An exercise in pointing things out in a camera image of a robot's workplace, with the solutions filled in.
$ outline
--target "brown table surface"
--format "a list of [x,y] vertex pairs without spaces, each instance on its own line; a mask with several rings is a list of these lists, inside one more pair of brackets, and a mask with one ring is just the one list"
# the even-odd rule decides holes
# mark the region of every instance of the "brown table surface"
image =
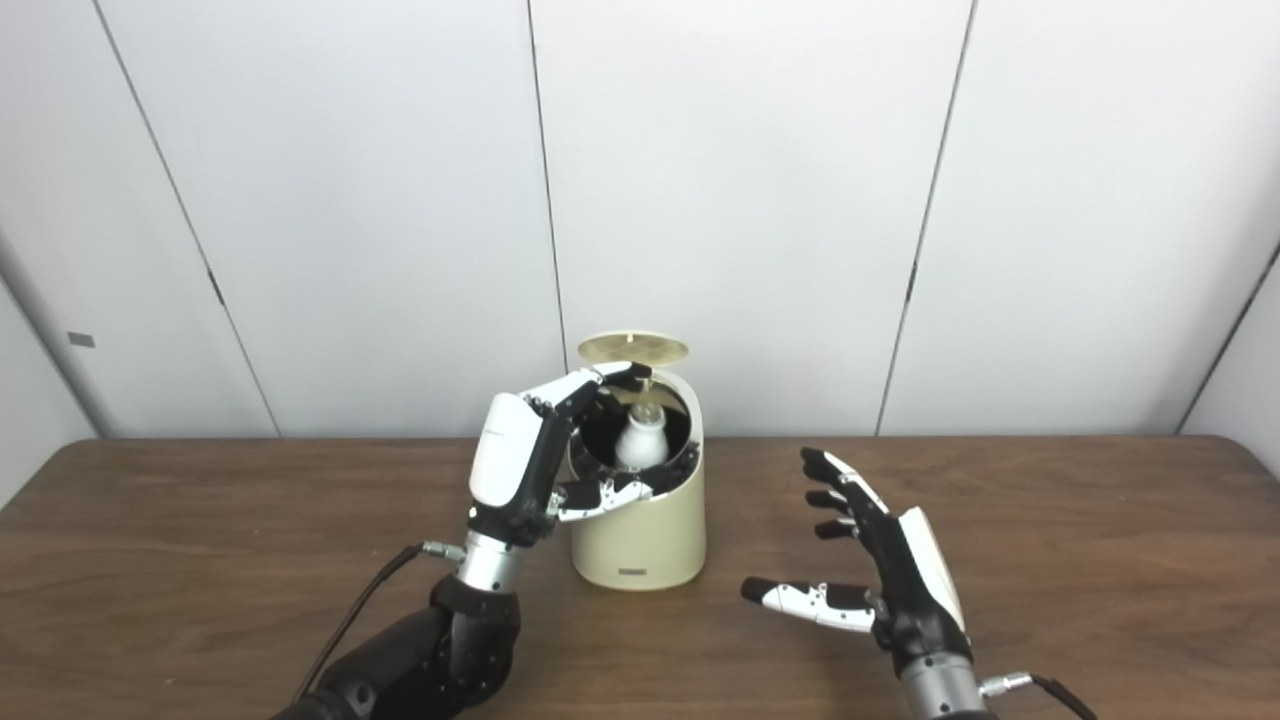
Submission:
[[[580,579],[562,528],[521,577],[507,687],[465,717],[905,717],[888,657],[739,598],[748,574],[869,582],[801,495],[804,439],[708,447],[691,584]],[[1101,717],[1280,717],[1280,486],[1219,438],[828,438],[922,505],[978,670],[1053,675]],[[0,511],[0,716],[266,717],[388,555],[460,541],[474,441],[92,441]],[[393,578],[348,643],[416,609]],[[1039,692],[1010,720],[1065,719]]]

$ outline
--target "white bottle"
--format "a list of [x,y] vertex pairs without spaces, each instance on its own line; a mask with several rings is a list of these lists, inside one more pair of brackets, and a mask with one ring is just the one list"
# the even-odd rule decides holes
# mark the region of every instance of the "white bottle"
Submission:
[[667,414],[657,402],[637,402],[627,413],[627,427],[614,447],[614,466],[639,473],[667,461]]

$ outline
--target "white panel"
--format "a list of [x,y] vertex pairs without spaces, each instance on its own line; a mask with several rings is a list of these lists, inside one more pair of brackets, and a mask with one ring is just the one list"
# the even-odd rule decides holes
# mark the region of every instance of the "white panel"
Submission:
[[280,430],[475,434],[563,373],[522,0],[110,0]]
[[93,4],[0,4],[0,261],[104,430],[274,434]]
[[1277,37],[983,0],[882,432],[1172,432],[1280,237]]
[[666,332],[712,433],[873,432],[968,12],[534,0],[571,356]]
[[58,448],[90,437],[84,413],[0,282],[0,507]]
[[1184,433],[1229,437],[1280,475],[1280,277],[1271,273],[1187,419]]

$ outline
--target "container lid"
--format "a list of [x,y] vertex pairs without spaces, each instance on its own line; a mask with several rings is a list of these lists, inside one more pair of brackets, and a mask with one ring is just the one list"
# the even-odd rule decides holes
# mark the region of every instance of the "container lid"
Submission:
[[612,331],[584,340],[577,346],[577,354],[588,363],[628,360],[662,368],[689,355],[689,346],[662,333]]

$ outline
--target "metal cylinder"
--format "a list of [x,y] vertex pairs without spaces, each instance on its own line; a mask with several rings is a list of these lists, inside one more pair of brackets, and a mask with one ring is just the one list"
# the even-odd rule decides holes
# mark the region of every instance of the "metal cylinder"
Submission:
[[467,533],[467,557],[454,575],[479,591],[506,594],[516,591],[516,575],[524,556],[524,547],[471,530]]
[[901,680],[914,720],[987,710],[973,665],[961,655],[940,652],[916,659],[902,670]]

